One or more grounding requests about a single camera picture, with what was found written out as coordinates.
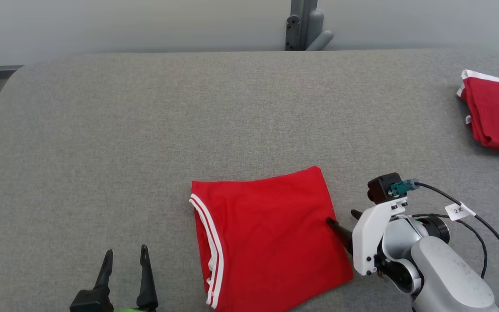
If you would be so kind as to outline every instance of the folded red shorts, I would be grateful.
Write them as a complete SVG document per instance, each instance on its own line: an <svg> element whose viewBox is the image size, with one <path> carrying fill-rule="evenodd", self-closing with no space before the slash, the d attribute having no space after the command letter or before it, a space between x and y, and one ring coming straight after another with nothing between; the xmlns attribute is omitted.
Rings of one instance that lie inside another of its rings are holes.
<svg viewBox="0 0 499 312"><path fill-rule="evenodd" d="M484 146L499 150L499 78L466 69L457 91L471 112L466 123Z"/></svg>
<svg viewBox="0 0 499 312"><path fill-rule="evenodd" d="M192 182L207 304L285 311L353 278L321 170L250 182Z"/></svg>

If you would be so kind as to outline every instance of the white tag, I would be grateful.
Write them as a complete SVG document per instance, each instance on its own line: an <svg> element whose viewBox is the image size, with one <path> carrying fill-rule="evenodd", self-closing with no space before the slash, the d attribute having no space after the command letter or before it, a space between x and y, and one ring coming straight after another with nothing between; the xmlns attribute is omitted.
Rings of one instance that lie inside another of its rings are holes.
<svg viewBox="0 0 499 312"><path fill-rule="evenodd" d="M464 209L462 206L457 204L451 204L446 206L446 212L452 221L459 220L471 215L468 209Z"/></svg>

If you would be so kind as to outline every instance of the dark red folded garment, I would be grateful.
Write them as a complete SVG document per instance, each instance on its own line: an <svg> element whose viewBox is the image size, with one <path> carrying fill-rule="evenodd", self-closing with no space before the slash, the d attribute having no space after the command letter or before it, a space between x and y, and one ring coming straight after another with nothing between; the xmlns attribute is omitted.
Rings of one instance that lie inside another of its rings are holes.
<svg viewBox="0 0 499 312"><path fill-rule="evenodd" d="M457 91L471 112L466 122L473 137L484 146L499 150L499 78L466 69Z"/></svg>
<svg viewBox="0 0 499 312"><path fill-rule="evenodd" d="M217 311L285 311L353 278L326 222L335 215L318 167L194 181L192 193L207 304Z"/></svg>

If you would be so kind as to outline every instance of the red cloth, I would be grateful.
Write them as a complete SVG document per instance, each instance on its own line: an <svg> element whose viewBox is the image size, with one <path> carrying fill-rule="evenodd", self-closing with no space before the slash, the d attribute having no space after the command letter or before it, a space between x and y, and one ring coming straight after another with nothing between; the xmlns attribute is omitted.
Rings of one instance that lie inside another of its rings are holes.
<svg viewBox="0 0 499 312"><path fill-rule="evenodd" d="M499 150L499 78L466 69L457 91L471 112L467 123L473 137L484 146Z"/></svg>
<svg viewBox="0 0 499 312"><path fill-rule="evenodd" d="M192 182L190 203L207 303L217 311L285 311L353 271L326 219L321 170L251 182Z"/></svg>

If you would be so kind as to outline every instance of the robotic arm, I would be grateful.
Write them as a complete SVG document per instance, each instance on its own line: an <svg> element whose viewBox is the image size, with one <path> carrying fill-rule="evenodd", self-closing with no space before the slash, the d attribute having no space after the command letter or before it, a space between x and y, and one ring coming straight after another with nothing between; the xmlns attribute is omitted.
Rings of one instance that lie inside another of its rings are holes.
<svg viewBox="0 0 499 312"><path fill-rule="evenodd" d="M499 312L491 288L447 244L446 224L434 216L404 214L415 183L397 173L370 181L368 196L376 206L352 211L358 219L353 232L327 219L353 255L355 270L386 275L411 297L415 312Z"/></svg>

